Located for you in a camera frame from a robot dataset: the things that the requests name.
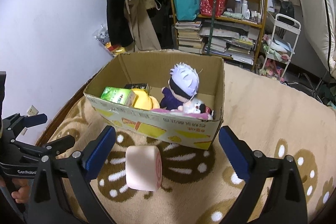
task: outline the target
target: metal screw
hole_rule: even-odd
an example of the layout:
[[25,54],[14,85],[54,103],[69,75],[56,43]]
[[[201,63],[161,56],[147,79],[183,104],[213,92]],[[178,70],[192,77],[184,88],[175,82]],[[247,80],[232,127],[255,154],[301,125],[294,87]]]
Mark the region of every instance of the metal screw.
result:
[[42,159],[41,159],[42,162],[46,162],[46,161],[48,161],[48,160],[49,160],[49,157],[48,157],[48,156],[43,156]]
[[289,162],[292,162],[294,161],[294,158],[291,155],[287,155],[286,160],[288,160]]
[[255,150],[253,152],[253,154],[257,157],[257,158],[261,158],[263,156],[263,152],[259,151],[259,150]]
[[80,151],[75,151],[75,152],[72,153],[72,156],[73,156],[75,159],[78,158],[78,157],[80,157],[80,155],[81,155],[81,152],[80,152]]

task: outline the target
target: beige blanket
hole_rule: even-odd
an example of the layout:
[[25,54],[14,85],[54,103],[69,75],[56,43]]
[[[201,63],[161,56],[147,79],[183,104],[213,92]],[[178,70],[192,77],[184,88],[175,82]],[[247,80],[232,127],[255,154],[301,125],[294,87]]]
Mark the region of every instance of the beige blanket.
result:
[[[261,150],[270,157],[294,156],[312,220],[334,189],[334,111],[279,82],[225,65],[224,124],[252,150]],[[67,134],[74,136],[74,148],[63,155],[68,156],[74,150],[82,150],[105,125],[83,97],[51,140]],[[161,152],[163,182],[155,193],[132,190],[126,185],[125,151],[134,144],[154,144]],[[84,218],[68,182],[65,184],[74,213]],[[252,218],[260,214],[270,184],[271,180],[267,180]],[[91,185],[119,224],[215,224],[234,203],[244,182],[234,173],[218,138],[204,151],[117,128],[117,142]]]

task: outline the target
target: green package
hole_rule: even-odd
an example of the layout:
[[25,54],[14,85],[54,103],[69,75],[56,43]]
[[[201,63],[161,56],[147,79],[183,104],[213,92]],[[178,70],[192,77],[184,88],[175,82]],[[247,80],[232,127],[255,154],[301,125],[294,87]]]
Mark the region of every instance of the green package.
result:
[[100,98],[112,103],[132,106],[136,97],[132,90],[107,86]]

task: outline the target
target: human hand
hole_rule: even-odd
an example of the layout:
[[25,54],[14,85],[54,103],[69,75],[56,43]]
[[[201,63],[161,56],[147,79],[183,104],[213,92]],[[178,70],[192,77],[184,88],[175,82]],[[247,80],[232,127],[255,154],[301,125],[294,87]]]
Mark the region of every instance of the human hand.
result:
[[[16,203],[27,203],[29,200],[30,187],[28,185],[27,179],[12,179],[15,185],[20,186],[20,189],[11,193],[12,198],[15,199]],[[5,181],[0,176],[0,187],[5,187]]]

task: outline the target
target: marshmallow-like toy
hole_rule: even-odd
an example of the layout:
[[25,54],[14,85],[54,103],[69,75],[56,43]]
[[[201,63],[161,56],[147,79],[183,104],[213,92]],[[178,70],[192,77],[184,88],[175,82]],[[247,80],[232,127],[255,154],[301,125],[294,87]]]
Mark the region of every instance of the marshmallow-like toy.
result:
[[162,161],[154,145],[132,145],[126,150],[126,184],[129,188],[156,191],[162,182]]

